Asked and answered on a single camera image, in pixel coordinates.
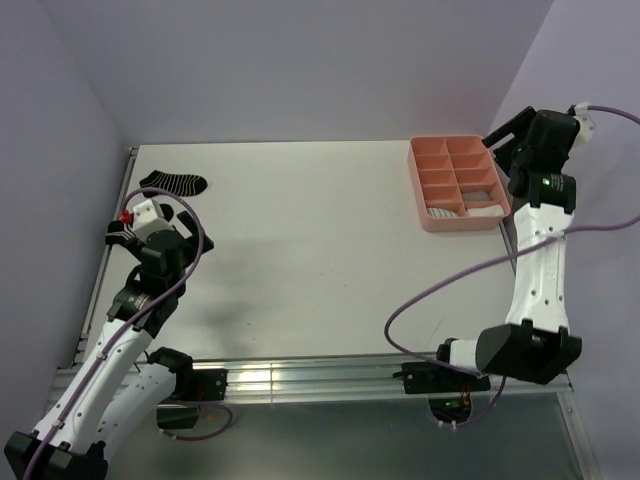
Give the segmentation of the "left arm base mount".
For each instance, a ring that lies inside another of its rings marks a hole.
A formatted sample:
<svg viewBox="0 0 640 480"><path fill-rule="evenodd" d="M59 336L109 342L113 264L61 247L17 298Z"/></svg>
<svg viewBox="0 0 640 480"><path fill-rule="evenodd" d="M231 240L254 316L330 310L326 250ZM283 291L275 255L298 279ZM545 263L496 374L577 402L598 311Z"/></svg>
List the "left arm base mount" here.
<svg viewBox="0 0 640 480"><path fill-rule="evenodd" d="M176 375L176 386L168 400L222 401L225 398L228 370L196 369Z"/></svg>

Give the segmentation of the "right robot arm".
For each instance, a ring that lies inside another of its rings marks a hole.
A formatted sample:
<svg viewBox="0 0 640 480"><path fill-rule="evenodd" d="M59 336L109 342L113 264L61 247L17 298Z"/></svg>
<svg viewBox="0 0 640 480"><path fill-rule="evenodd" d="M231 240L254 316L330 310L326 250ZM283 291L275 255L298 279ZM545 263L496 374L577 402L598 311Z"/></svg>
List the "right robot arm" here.
<svg viewBox="0 0 640 480"><path fill-rule="evenodd" d="M513 298L503 324L475 340L450 338L439 346L432 370L441 388L457 388L468 373L546 385L579 358L582 341L570 333L564 299L565 235L577 184L562 169L594 129L585 104L565 113L527 107L484 138L513 198Z"/></svg>

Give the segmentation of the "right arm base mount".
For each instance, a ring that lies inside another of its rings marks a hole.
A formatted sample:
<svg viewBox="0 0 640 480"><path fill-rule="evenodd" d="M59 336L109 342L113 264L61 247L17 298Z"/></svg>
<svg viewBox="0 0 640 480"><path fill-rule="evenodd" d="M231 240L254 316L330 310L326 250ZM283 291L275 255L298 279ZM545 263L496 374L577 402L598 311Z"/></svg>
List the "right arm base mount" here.
<svg viewBox="0 0 640 480"><path fill-rule="evenodd" d="M408 395L485 392L491 388L487 377L477 378L427 362L402 363L392 377L402 381Z"/></svg>

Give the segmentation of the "white sock black toe heel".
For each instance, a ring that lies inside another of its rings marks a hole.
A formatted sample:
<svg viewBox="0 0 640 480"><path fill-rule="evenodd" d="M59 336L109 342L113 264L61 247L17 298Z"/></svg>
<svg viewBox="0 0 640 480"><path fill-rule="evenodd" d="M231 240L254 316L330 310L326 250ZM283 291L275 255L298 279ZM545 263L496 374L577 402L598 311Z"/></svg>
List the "white sock black toe heel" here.
<svg viewBox="0 0 640 480"><path fill-rule="evenodd" d="M453 210L440 207L428 207L427 214L432 218L446 219L446 218L459 218L460 215Z"/></svg>

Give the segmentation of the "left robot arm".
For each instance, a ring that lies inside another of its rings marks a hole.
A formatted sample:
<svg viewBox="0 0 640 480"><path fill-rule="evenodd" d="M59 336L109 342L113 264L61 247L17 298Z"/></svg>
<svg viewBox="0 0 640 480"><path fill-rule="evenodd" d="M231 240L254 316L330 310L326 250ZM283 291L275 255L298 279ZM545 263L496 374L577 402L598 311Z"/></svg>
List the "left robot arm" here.
<svg viewBox="0 0 640 480"><path fill-rule="evenodd" d="M134 212L125 247L138 260L115 296L89 359L29 433L15 432L4 454L18 479L103 479L115 451L140 421L166 399L195 391L192 358L160 348L128 386L138 358L178 307L186 280L212 250L199 219L183 211L184 237L161 211Z"/></svg>

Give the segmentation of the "taupe sock red cuff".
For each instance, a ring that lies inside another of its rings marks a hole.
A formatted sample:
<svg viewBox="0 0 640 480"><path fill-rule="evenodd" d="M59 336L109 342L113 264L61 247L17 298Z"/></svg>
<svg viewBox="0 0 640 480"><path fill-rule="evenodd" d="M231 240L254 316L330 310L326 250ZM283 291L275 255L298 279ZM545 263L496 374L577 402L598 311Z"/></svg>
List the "taupe sock red cuff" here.
<svg viewBox="0 0 640 480"><path fill-rule="evenodd" d="M462 191L461 192L462 200L465 204L472 203L494 203L495 200L490 195L489 192L484 190L478 191Z"/></svg>

